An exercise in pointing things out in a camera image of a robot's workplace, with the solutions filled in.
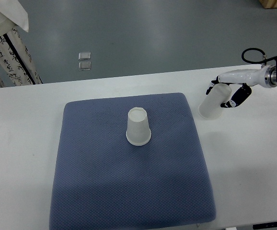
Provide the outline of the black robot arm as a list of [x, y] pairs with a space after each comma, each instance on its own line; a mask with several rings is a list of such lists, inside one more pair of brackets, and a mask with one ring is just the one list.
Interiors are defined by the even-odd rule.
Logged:
[[[263, 59], [261, 61], [247, 60], [245, 58], [245, 53], [252, 50], [259, 51], [262, 54]], [[240, 88], [228, 101], [220, 104], [222, 108], [234, 108], [241, 105], [251, 95], [251, 87], [255, 85], [260, 85], [264, 88], [277, 87], [277, 56], [266, 58], [266, 54], [263, 50], [258, 48], [249, 48], [242, 52], [241, 58], [246, 63], [259, 64], [261, 65], [261, 68], [228, 71], [218, 75], [210, 82], [206, 94], [209, 94], [212, 89], [220, 83], [226, 85], [240, 85]]]

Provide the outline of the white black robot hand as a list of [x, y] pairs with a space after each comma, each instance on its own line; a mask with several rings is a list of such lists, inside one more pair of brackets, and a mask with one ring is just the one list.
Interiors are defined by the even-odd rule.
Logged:
[[[251, 86], [260, 85], [264, 88], [277, 86], [276, 66], [263, 66], [260, 69], [238, 69], [225, 72], [212, 80], [206, 91], [208, 95], [213, 87], [219, 83], [224, 89], [224, 100], [221, 108], [235, 108], [241, 105], [252, 93]], [[242, 86], [231, 96], [232, 89], [229, 84], [242, 84]]]

